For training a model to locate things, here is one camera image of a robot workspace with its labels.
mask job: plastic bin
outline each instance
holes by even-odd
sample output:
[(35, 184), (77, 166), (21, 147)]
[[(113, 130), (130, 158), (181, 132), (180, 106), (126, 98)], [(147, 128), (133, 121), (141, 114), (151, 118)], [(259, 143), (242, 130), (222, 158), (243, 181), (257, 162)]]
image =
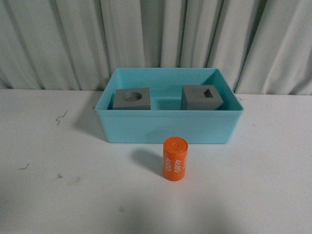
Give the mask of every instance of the plastic bin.
[[(214, 85), (220, 110), (180, 110), (183, 85)], [(151, 110), (112, 110), (116, 89), (150, 88)], [(96, 105), (108, 142), (163, 143), (178, 136), (189, 143), (227, 143), (243, 107), (218, 69), (118, 68)]]

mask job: white table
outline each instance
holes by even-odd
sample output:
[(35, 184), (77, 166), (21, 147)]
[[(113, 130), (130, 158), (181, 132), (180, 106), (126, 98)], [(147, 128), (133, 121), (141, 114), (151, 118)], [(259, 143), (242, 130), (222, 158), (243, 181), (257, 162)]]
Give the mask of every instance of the white table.
[(0, 90), (0, 234), (312, 233), (311, 96), (237, 95), (231, 141), (170, 182), (162, 144), (105, 141), (101, 93)]

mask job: gray block with circular hole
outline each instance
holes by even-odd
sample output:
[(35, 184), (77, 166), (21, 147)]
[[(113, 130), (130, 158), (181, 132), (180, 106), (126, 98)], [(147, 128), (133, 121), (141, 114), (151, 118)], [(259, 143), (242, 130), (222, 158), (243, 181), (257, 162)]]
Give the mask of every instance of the gray block with circular hole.
[(113, 110), (150, 110), (150, 89), (117, 89)]
[(181, 110), (216, 110), (223, 104), (214, 85), (183, 85)]

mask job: white curtain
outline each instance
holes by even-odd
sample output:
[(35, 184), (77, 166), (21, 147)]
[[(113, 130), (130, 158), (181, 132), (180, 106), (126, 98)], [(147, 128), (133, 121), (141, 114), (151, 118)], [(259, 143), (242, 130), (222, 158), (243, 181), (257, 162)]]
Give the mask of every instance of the white curtain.
[(118, 67), (214, 67), (312, 95), (312, 0), (0, 0), (0, 88), (103, 90)]

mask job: orange cylinder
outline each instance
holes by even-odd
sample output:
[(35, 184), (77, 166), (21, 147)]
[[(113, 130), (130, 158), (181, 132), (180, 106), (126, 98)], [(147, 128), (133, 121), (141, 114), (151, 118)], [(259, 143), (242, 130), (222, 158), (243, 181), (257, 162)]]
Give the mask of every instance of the orange cylinder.
[(188, 148), (183, 138), (174, 136), (165, 140), (163, 174), (167, 180), (178, 181), (184, 177)]

